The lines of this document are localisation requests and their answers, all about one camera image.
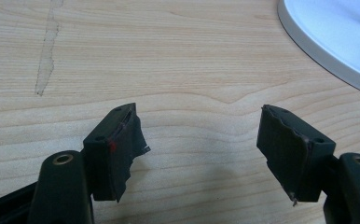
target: scratch mark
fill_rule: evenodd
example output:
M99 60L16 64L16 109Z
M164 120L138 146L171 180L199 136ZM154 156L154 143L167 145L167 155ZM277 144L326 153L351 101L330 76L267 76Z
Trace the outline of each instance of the scratch mark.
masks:
M47 18L46 35L44 37L43 49L41 50L40 64L38 66L37 81L35 83L35 94L42 96L48 85L49 77L54 70L52 50L55 38L58 35L60 24L55 20L55 8L63 6L63 0L51 0Z

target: light wood tabletop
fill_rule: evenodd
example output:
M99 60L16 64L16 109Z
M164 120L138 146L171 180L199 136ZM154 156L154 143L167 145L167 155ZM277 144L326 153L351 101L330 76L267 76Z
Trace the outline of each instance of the light wood tabletop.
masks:
M256 147L261 106L360 153L360 91L287 35L278 1L0 0L0 197L135 102L151 151L96 223L325 223Z

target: white monitor stand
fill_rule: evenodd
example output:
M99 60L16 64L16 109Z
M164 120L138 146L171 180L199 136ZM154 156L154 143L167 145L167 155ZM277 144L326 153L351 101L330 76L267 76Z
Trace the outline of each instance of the white monitor stand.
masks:
M280 0L278 13L311 58L360 90L360 1Z

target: wood grain surface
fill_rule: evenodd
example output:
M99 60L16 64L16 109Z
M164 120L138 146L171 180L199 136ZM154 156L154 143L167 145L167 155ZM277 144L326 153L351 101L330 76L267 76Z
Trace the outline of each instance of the wood grain surface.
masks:
M151 151L96 223L325 223L256 148L260 107L360 153L360 91L291 40L271 0L0 0L0 197L135 102Z

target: white plastic base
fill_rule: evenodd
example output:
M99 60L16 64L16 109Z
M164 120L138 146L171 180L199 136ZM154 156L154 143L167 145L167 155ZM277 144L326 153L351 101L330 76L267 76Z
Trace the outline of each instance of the white plastic base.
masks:
M278 13L310 57L360 90L360 1L281 0Z

